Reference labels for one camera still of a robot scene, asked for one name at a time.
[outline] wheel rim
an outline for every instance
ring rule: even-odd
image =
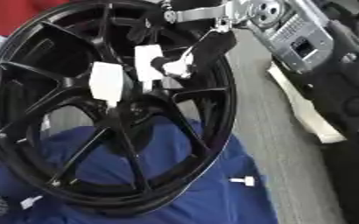
[[[148,212],[170,202],[215,161],[235,118],[232,73],[226,60],[219,59],[205,73],[179,80],[182,88],[163,89],[155,83],[150,93],[143,94],[132,62],[134,44],[126,33],[152,7],[156,5],[124,0],[69,3],[34,18],[9,38],[0,50],[0,159],[18,176],[78,207],[122,216]],[[144,44],[156,41],[165,54],[173,57],[190,46],[197,35],[196,31],[179,31],[175,27],[161,28],[156,33]],[[127,93],[110,115],[104,104],[89,93],[93,61],[121,63],[127,73]],[[28,94],[22,94],[26,105],[15,106],[20,102],[14,99],[17,85],[28,89]],[[189,100],[196,104],[201,118],[200,135],[177,106]],[[127,117],[135,104],[143,115]],[[68,105],[85,112],[95,123],[95,132],[79,148],[80,153],[54,169],[37,153],[37,123],[43,115]],[[164,116],[182,130],[192,145],[192,153],[170,171],[147,179],[137,163],[132,146],[135,139],[129,133],[144,130],[153,116]],[[120,125],[111,125],[113,121]],[[78,180],[71,184],[80,161],[113,135],[127,149],[124,155],[134,183],[107,186]]]

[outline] blue fabric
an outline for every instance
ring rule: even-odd
[[[154,177],[170,169],[189,153],[189,143],[171,123],[159,118],[153,138],[142,151],[139,159],[148,177]],[[198,129],[198,123],[192,122]],[[93,127],[80,127],[52,136],[44,143],[42,153],[48,161],[62,164]],[[95,183],[123,183],[131,179],[126,159],[110,153],[107,148],[97,148],[76,172],[78,179]],[[230,183],[229,178],[253,176],[256,186]],[[0,164],[0,195],[12,203],[37,195],[34,189],[13,177]],[[109,219],[83,213],[69,207],[50,195],[28,210],[14,209],[0,218],[1,224],[277,224],[276,215],[268,198],[262,177],[255,163],[239,141],[232,136],[226,150],[215,164],[196,180],[173,203],[159,210],[128,219]]]

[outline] metal bracket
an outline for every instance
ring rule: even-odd
[[[202,19],[226,18],[231,24],[239,24],[248,19],[250,0],[231,0],[215,7],[165,12],[168,23],[184,23]]]

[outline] gray floor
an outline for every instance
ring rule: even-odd
[[[270,54],[249,32],[237,37],[238,46],[228,55],[239,99],[235,133],[267,177],[279,223],[344,223],[320,148],[293,119],[283,92],[265,72]]]

